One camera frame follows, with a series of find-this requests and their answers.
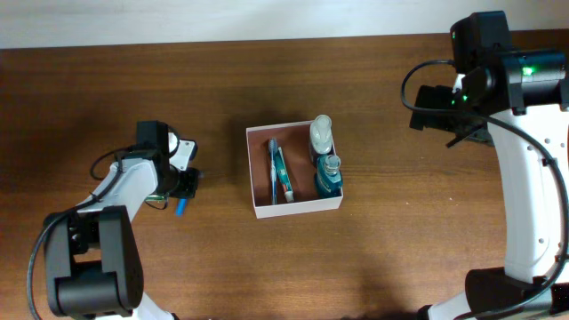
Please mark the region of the green white soap packet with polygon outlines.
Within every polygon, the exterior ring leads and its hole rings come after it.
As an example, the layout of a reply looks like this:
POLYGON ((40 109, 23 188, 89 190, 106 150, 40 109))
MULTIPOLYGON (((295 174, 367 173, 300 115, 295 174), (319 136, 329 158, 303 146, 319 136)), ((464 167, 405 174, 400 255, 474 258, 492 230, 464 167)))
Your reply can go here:
POLYGON ((163 204, 164 206, 167 206, 168 197, 167 196, 161 196, 161 195, 150 195, 150 196, 146 197, 145 202, 147 204, 160 203, 160 204, 163 204))

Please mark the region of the blue disposable razor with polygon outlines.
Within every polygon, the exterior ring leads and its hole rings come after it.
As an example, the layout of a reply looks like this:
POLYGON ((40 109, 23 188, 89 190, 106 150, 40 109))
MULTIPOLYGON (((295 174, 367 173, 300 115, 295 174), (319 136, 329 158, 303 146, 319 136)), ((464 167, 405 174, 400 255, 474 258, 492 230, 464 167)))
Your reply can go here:
POLYGON ((202 177, 203 173, 197 168, 188 168, 180 174, 179 185, 172 193, 172 197, 178 199, 175 211, 177 216, 184 214, 189 201, 195 197, 202 177))

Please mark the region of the blue white toothbrush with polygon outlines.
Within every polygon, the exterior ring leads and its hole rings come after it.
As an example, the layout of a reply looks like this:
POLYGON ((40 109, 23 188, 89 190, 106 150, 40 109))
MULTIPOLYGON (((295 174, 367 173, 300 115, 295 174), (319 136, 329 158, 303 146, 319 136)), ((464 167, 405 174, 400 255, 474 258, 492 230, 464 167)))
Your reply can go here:
POLYGON ((277 149, 277 142, 275 138, 268 141, 268 154, 270 158, 270 181, 271 181, 271 203, 277 204, 277 176, 276 176, 276 162, 275 155, 277 149))

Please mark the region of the green white toothpaste tube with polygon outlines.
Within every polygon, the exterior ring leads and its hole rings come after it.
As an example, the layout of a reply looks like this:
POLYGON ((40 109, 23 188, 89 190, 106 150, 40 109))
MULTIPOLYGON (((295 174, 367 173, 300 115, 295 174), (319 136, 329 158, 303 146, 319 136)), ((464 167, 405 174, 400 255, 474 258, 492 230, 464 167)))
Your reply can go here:
POLYGON ((276 173, 280 181, 280 185, 284 191, 284 198, 287 203, 293 203, 293 187, 290 181, 288 171, 285 165, 284 154, 281 147, 277 149, 276 153, 276 173))

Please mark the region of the dark purple pump bottle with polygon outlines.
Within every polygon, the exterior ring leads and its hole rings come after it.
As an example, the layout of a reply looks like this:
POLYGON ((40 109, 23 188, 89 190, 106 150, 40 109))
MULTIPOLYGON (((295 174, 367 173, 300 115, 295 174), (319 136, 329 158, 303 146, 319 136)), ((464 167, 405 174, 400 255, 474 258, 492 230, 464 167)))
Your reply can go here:
POLYGON ((328 155, 333 148, 332 119, 319 115, 309 127, 309 154, 315 164, 320 156, 328 155))

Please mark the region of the blue Listerine mouthwash bottle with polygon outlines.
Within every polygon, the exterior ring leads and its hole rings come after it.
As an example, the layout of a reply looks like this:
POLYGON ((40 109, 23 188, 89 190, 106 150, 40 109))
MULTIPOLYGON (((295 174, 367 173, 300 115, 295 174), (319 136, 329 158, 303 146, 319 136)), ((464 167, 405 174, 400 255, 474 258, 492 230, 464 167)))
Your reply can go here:
POLYGON ((336 155, 320 156, 317 159, 315 185, 320 198, 341 195, 343 180, 340 167, 341 159, 336 155))

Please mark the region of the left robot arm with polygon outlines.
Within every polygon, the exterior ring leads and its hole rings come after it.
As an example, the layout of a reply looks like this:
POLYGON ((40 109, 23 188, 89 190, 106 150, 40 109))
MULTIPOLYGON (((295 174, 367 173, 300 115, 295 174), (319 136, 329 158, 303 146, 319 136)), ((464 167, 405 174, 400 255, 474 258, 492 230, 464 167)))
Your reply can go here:
POLYGON ((197 144, 168 124, 141 121, 133 145, 109 152, 108 175, 81 203, 50 214, 34 249, 44 251, 49 309, 72 319, 174 319, 144 292, 132 221, 152 201, 194 197, 197 144))

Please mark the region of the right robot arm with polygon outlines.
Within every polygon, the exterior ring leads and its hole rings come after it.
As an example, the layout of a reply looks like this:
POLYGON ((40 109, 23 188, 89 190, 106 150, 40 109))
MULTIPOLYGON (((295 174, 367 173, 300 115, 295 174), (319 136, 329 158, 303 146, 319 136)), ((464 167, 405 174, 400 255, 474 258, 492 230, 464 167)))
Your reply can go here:
POLYGON ((495 148, 507 249, 498 268, 473 269, 455 297, 420 319, 545 319, 568 312, 568 62, 522 51, 504 12, 475 12, 450 30, 457 78, 423 85, 410 126, 495 148))

